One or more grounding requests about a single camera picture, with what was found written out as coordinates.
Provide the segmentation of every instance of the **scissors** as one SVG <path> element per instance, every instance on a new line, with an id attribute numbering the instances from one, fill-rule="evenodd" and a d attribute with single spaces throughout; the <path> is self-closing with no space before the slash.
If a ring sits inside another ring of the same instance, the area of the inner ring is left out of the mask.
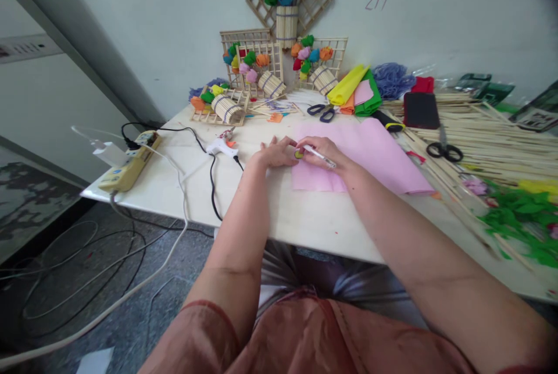
<path id="1" fill-rule="evenodd" d="M 320 112 L 323 112 L 323 114 L 320 117 L 320 121 L 322 121 L 324 123 L 331 122 L 331 120 L 333 120 L 333 117 L 335 116 L 335 109 L 334 109 L 333 105 L 331 105 L 331 104 L 314 105 L 314 106 L 311 106 L 310 108 L 308 108 L 306 111 L 310 115 L 317 115 Z"/>
<path id="2" fill-rule="evenodd" d="M 440 142 L 434 142 L 426 147 L 426 153 L 433 158 L 444 157 L 452 163 L 461 162 L 463 153 L 457 147 L 448 144 L 446 129 L 440 124 Z"/>

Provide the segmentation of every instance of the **number 217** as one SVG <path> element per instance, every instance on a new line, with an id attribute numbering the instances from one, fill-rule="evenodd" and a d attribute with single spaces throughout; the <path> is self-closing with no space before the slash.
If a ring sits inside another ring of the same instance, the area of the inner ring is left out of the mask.
<path id="1" fill-rule="evenodd" d="M 374 4 L 373 4 L 374 0 L 369 0 L 369 1 L 370 1 L 370 2 L 368 2 L 368 4 L 367 4 L 366 7 L 365 7 L 366 10 L 374 10 L 374 9 L 376 9 L 376 8 L 378 7 L 378 4 L 380 3 L 380 0 L 376 0 L 376 5 L 374 5 Z M 384 6 L 385 6 L 385 3 L 386 3 L 387 1 L 388 1 L 388 0 L 384 0 L 384 4 L 382 5 L 382 8 L 380 9 L 380 11 L 384 10 Z"/>

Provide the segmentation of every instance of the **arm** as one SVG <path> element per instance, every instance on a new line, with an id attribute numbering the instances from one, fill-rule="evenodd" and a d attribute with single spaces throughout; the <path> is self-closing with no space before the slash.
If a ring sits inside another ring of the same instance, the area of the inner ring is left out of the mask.
<path id="1" fill-rule="evenodd" d="M 341 153 L 327 138 L 306 137 L 335 170 L 366 231 L 426 320 L 452 340 L 479 372 L 546 367 L 556 332 L 420 213 Z M 322 166 L 311 154 L 303 159 Z"/>
<path id="2" fill-rule="evenodd" d="M 298 162 L 285 151 L 296 143 L 273 137 L 268 148 L 254 154 L 246 165 L 219 235 L 186 302 L 208 300 L 229 317 L 242 346 L 252 333 L 262 276 L 263 250 L 269 233 L 266 171 Z"/>

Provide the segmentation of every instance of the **table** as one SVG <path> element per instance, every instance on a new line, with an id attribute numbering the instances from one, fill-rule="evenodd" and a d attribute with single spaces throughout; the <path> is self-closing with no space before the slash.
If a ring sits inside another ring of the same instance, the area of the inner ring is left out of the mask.
<path id="1" fill-rule="evenodd" d="M 192 127 L 204 146 L 229 128 L 192 122 L 192 111 L 191 105 L 186 107 L 165 127 Z M 273 135 L 294 137 L 299 123 L 316 119 L 291 114 L 279 124 L 268 123 L 266 119 L 246 120 L 242 127 L 234 131 L 233 141 L 238 143 L 240 161 L 246 163 L 259 150 L 261 141 L 268 143 Z M 340 122 L 356 118 L 338 115 L 335 120 Z M 187 174 L 183 186 L 190 221 L 219 227 L 220 221 L 211 206 L 211 157 L 201 151 L 190 131 L 160 131 L 159 134 L 163 140 L 158 151 L 169 156 Z M 222 216 L 231 203 L 241 175 L 239 166 L 231 158 L 223 154 L 217 156 L 214 180 L 216 204 Z M 432 186 L 439 189 L 435 181 L 427 178 Z M 98 188 L 100 180 L 93 182 L 81 195 L 109 202 L 109 194 Z M 269 171 L 267 182 L 271 210 L 270 238 L 329 254 L 384 263 L 346 193 L 293 191 L 290 168 Z M 558 304 L 558 295 L 548 293 L 549 289 L 558 290 L 558 270 L 538 266 L 534 274 L 516 261 L 495 259 L 442 202 L 431 197 L 401 197 L 512 291 L 524 297 Z M 157 155 L 146 164 L 134 187 L 118 194 L 116 200 L 132 209 L 183 218 L 183 194 L 176 173 L 166 160 Z"/>

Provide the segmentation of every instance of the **glue gun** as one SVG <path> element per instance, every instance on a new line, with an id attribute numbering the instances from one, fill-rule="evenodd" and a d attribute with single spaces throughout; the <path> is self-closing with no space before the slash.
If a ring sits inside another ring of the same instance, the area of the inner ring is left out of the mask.
<path id="1" fill-rule="evenodd" d="M 225 131 L 219 137 L 217 137 L 207 148 L 208 154 L 216 155 L 219 152 L 225 153 L 231 159 L 238 157 L 238 149 L 231 148 L 236 143 L 234 141 L 229 141 L 233 137 L 234 127 L 230 130 Z"/>

